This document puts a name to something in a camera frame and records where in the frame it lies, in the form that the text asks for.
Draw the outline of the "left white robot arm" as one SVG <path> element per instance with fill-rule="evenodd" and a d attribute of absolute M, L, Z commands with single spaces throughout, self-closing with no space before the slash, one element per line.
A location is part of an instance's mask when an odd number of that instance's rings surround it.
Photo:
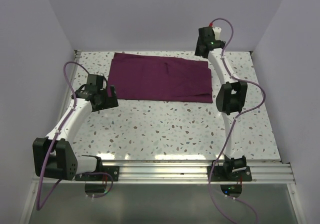
<path fill-rule="evenodd" d="M 72 180 L 87 174 L 92 180 L 103 177 L 104 168 L 98 156 L 77 157 L 72 142 L 86 118 L 93 112 L 118 107 L 114 86 L 102 75 L 90 74 L 86 84 L 75 90 L 71 103 L 57 125 L 32 144 L 35 173 L 38 177 Z"/>

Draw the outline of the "purple surgical cloth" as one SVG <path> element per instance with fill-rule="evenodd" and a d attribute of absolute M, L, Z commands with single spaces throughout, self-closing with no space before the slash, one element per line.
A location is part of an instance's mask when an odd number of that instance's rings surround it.
<path fill-rule="evenodd" d="M 108 83 L 118 99 L 212 103 L 206 61 L 115 53 Z"/>

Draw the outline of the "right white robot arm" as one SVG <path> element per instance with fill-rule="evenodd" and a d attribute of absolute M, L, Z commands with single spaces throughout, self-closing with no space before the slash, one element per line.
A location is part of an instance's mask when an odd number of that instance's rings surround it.
<path fill-rule="evenodd" d="M 212 25 L 198 29 L 195 55 L 206 58 L 213 66 L 221 87 L 215 104 L 224 121 L 226 143 L 210 167 L 211 182 L 251 181 L 251 171 L 240 147 L 240 131 L 235 130 L 237 115 L 243 110 L 248 89 L 247 83 L 239 81 L 229 62 L 222 54 L 225 42 L 220 40 L 221 28 Z"/>

